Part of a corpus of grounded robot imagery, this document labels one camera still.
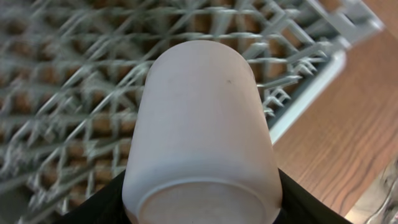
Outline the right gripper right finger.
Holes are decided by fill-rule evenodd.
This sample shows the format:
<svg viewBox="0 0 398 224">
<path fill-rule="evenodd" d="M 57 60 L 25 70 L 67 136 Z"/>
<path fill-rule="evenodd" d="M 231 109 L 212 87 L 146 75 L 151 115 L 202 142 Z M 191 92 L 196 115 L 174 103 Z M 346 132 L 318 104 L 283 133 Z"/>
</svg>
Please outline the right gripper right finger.
<svg viewBox="0 0 398 224">
<path fill-rule="evenodd" d="M 274 224 L 351 224 L 279 169 L 282 206 Z"/>
</svg>

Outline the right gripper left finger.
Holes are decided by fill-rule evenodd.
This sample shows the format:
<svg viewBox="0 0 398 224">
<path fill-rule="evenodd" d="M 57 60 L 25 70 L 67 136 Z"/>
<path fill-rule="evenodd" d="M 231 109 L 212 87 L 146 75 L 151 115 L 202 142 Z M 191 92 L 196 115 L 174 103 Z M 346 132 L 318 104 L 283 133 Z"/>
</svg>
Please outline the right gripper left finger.
<svg viewBox="0 0 398 224">
<path fill-rule="evenodd" d="M 131 224 L 122 201 L 124 176 L 125 172 L 122 171 L 108 185 L 62 216 L 55 224 Z"/>
</svg>

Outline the white cup pink inside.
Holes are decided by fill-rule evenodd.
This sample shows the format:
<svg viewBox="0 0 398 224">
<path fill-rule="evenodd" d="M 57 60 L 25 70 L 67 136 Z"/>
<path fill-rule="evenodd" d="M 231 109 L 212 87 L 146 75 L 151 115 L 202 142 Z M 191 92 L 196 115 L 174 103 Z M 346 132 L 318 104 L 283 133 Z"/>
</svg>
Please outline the white cup pink inside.
<svg viewBox="0 0 398 224">
<path fill-rule="evenodd" d="M 282 186 L 254 74 L 194 40 L 151 66 L 123 183 L 136 223 L 272 223 Z"/>
</svg>

